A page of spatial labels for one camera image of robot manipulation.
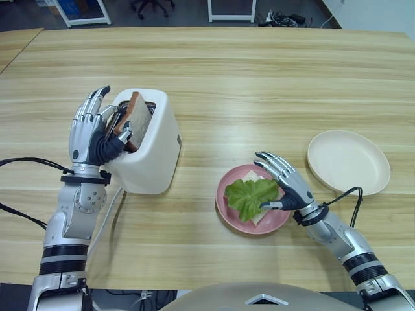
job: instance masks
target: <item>beige plate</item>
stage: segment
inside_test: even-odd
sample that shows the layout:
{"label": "beige plate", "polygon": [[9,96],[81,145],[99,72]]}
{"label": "beige plate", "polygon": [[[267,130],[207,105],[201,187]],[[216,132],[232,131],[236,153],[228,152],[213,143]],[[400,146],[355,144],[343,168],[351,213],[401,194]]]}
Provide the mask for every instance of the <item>beige plate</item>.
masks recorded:
{"label": "beige plate", "polygon": [[390,179],[389,162],[382,150],[353,132],[333,130],[318,134],[309,145],[307,158],[317,178],[341,192],[358,186],[363,188],[364,195],[375,194]]}

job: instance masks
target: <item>lettuce leaf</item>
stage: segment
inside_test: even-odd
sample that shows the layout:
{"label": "lettuce leaf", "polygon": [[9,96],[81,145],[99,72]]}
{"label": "lettuce leaf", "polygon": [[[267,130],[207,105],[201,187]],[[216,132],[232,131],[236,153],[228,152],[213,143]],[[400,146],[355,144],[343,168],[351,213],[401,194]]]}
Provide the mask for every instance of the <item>lettuce leaf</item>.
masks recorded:
{"label": "lettuce leaf", "polygon": [[278,185],[274,180],[260,179],[243,182],[237,179],[225,188],[228,206],[239,211],[239,219],[247,222],[262,210],[261,203],[272,201],[278,196]]}

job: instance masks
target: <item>white wall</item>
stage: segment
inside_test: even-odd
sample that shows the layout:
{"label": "white wall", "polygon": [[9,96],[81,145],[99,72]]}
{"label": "white wall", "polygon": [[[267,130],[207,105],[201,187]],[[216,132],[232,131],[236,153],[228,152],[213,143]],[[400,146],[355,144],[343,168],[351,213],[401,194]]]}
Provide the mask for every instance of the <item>white wall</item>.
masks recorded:
{"label": "white wall", "polygon": [[415,41],[415,0],[323,0],[344,29],[404,32]]}

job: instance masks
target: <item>robot forearm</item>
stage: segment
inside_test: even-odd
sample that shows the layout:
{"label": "robot forearm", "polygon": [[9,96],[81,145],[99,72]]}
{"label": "robot forearm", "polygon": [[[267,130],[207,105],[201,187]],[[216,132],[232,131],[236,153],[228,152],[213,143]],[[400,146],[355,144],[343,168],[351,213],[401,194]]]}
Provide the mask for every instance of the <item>robot forearm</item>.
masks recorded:
{"label": "robot forearm", "polygon": [[[321,213],[325,213],[324,210],[316,210],[309,214],[303,219],[303,225],[313,240],[325,245],[341,262],[364,302],[373,311],[392,310],[386,308],[388,303],[394,305],[393,310],[415,310],[415,303],[410,295],[397,279],[387,272],[358,230],[346,225],[329,211],[319,219]],[[317,218],[318,221],[307,225],[313,222],[313,218]]]}
{"label": "robot forearm", "polygon": [[68,176],[68,182],[59,192],[58,207],[47,225],[40,271],[33,282],[27,310],[62,310],[63,297],[71,297],[68,310],[89,310],[77,306],[91,303],[86,292],[85,265],[106,191],[98,167],[89,167],[87,171],[89,174]]}

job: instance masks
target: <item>wood grain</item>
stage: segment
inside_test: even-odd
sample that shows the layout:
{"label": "wood grain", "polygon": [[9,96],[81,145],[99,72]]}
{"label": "wood grain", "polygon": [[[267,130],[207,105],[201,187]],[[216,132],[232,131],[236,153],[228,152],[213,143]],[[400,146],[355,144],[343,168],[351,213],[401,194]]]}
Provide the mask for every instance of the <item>wood grain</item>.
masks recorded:
{"label": "wood grain", "polygon": [[[415,287],[415,44],[406,36],[217,27],[43,31],[0,75],[2,156],[69,165],[72,116],[105,84],[112,86],[107,104],[130,87],[164,90],[183,147],[166,193],[128,194],[113,212],[88,262],[90,286],[276,281],[353,290],[341,265],[293,219],[270,235],[247,236],[224,225],[214,204],[223,174],[251,163],[256,150],[286,157],[321,202],[334,198],[311,174],[306,152],[316,134],[344,129],[371,139],[389,159],[390,183],[365,198],[357,228],[386,268]],[[16,163],[0,174],[2,202],[42,220],[54,211],[59,172]],[[348,222],[353,206],[346,198],[333,210]],[[6,213],[0,221],[0,281],[31,284],[43,233]]]}
{"label": "wood grain", "polygon": [[42,28],[0,32],[0,73],[41,31]]}

